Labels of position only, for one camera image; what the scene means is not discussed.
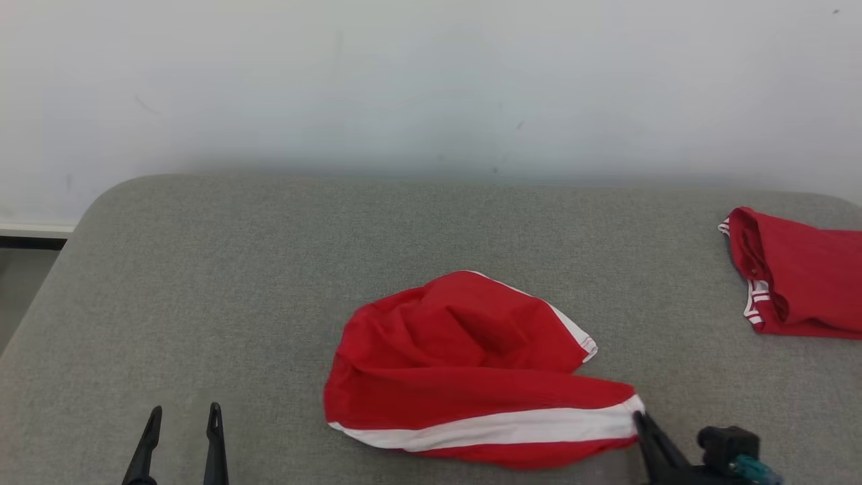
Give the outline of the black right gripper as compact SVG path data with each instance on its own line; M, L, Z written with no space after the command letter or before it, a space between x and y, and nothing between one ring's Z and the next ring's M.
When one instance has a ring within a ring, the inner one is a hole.
M646 413L634 413L649 485L786 485L760 461L760 437L736 426L707 426L698 433L702 465L692 466Z

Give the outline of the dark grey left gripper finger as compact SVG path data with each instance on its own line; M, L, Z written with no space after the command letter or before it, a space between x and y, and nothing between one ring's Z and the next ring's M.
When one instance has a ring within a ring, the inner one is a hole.
M145 424L121 485L158 485L150 472L153 454L159 445L161 423L162 408L155 406Z
M207 459L203 485L229 485L227 449L224 434L224 417L218 403L211 403L206 428Z

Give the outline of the red shorts with white stripe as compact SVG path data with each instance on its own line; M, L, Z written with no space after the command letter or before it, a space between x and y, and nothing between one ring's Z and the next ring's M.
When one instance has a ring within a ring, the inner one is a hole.
M355 311L324 387L326 421L379 449L567 466L637 440L635 389L578 373L597 351L547 301L445 274Z

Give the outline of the red jersey number 23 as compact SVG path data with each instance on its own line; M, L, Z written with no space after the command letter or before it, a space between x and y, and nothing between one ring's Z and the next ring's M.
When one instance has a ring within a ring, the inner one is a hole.
M738 207L719 224L761 334L862 340L862 230L826 230Z

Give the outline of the white wall baseboard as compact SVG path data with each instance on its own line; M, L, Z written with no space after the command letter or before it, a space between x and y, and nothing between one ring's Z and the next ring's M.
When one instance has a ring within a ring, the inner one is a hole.
M0 223L0 249L62 251L74 225Z

